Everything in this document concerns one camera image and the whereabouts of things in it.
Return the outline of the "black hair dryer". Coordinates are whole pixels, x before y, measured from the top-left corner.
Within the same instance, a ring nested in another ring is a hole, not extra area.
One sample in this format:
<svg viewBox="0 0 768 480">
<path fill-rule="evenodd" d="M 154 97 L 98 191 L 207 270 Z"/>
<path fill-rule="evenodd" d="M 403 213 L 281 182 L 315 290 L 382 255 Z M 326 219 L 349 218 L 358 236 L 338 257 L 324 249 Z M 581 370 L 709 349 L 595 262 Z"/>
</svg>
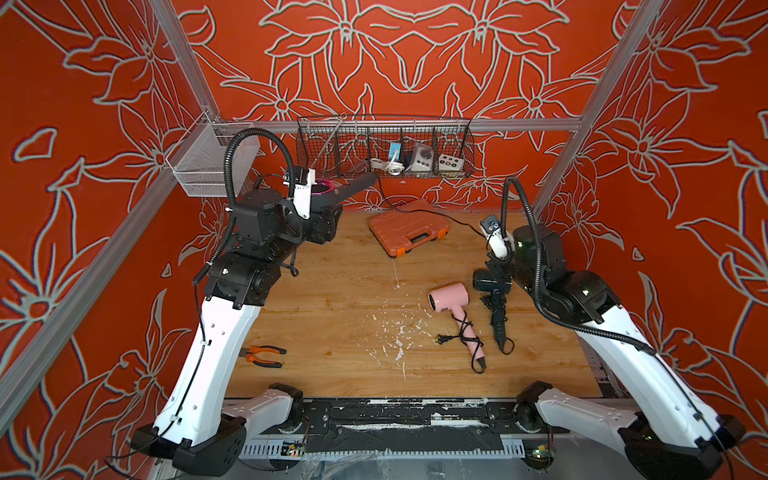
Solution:
<svg viewBox="0 0 768 480">
<path fill-rule="evenodd" d="M 366 173 L 342 186 L 337 186 L 330 180 L 317 179 L 311 190 L 310 212 L 320 213 L 326 207 L 341 204 L 346 199 L 372 187 L 377 180 L 376 173 Z"/>
</svg>

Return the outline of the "pink hair dryer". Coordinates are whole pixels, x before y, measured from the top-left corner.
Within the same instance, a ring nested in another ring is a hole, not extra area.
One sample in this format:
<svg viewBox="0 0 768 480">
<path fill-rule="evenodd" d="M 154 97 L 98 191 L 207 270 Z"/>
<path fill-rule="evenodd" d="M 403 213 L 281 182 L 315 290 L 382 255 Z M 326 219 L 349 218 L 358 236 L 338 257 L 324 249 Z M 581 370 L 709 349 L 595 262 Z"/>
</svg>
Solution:
<svg viewBox="0 0 768 480">
<path fill-rule="evenodd" d="M 476 335 L 473 324 L 465 311 L 469 304 L 469 294 L 465 286 L 461 282 L 457 282 L 439 287 L 428 294 L 428 300 L 436 313 L 450 312 L 458 328 L 456 335 L 438 334 L 436 337 L 437 344 L 443 345 L 453 339 L 458 339 L 471 356 L 471 370 L 475 374 L 483 374 L 487 368 L 483 342 Z"/>
</svg>

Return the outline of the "dark green hair dryer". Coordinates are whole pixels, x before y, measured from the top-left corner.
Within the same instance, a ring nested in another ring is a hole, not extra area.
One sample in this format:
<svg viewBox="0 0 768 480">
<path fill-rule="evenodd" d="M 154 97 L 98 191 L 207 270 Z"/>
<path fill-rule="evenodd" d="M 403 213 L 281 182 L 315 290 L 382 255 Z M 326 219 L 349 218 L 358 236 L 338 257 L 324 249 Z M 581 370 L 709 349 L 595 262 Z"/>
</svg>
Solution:
<svg viewBox="0 0 768 480">
<path fill-rule="evenodd" d="M 502 354 L 510 355 L 515 348 L 514 341 L 506 332 L 506 301 L 511 290 L 510 282 L 498 281 L 489 270 L 478 269 L 473 272 L 472 285 L 475 290 L 484 293 L 481 302 L 490 311 L 490 325 L 498 349 Z"/>
</svg>

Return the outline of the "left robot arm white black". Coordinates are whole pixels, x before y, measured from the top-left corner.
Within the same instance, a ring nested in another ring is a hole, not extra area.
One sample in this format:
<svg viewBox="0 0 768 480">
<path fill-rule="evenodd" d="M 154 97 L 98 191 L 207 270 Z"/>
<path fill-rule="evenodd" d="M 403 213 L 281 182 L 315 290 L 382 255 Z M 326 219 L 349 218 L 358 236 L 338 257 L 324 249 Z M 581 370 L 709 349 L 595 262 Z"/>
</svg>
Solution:
<svg viewBox="0 0 768 480">
<path fill-rule="evenodd" d="M 275 143 L 286 163 L 286 194 L 253 188 L 239 196 L 234 160 L 253 137 Z M 295 257 L 304 243 L 335 238 L 343 207 L 340 193 L 316 194 L 315 173 L 297 166 L 272 132 L 250 127 L 225 149 L 223 180 L 229 219 L 214 254 L 193 279 L 197 330 L 172 393 L 155 420 L 139 427 L 130 451 L 170 461 L 182 474 L 220 477 L 239 460 L 252 437 L 272 428 L 305 427 L 303 393 L 283 383 L 235 406 L 225 390 L 245 338 L 284 270 L 298 274 Z"/>
</svg>

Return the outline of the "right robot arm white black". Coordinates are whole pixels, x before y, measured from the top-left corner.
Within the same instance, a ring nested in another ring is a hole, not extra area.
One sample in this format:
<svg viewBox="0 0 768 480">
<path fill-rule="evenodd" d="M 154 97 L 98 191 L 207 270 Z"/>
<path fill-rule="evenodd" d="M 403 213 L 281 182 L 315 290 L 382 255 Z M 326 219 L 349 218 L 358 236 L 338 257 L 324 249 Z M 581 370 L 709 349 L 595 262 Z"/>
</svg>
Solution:
<svg viewBox="0 0 768 480">
<path fill-rule="evenodd" d="M 636 404 L 620 410 L 537 381 L 517 396 L 518 426 L 529 433 L 563 428 L 591 439 L 623 455 L 646 479 L 711 479 L 731 467 L 728 453 L 744 438 L 744 425 L 717 413 L 685 383 L 599 275 L 568 269 L 558 234 L 537 223 L 517 177 L 507 177 L 504 188 L 516 190 L 527 221 L 503 234 L 508 276 L 544 319 L 584 340 Z"/>
</svg>

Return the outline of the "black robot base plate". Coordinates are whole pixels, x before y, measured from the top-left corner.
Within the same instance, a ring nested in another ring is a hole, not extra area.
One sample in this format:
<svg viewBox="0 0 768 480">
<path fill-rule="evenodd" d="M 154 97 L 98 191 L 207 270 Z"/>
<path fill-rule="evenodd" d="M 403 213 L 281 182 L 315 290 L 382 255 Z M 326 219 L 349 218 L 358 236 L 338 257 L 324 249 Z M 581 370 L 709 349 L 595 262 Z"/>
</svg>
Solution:
<svg viewBox="0 0 768 480">
<path fill-rule="evenodd" d="M 547 455 L 565 431 L 530 433 L 509 398 L 309 398 L 293 433 L 273 427 L 247 441 L 246 460 L 341 458 L 523 458 Z"/>
</svg>

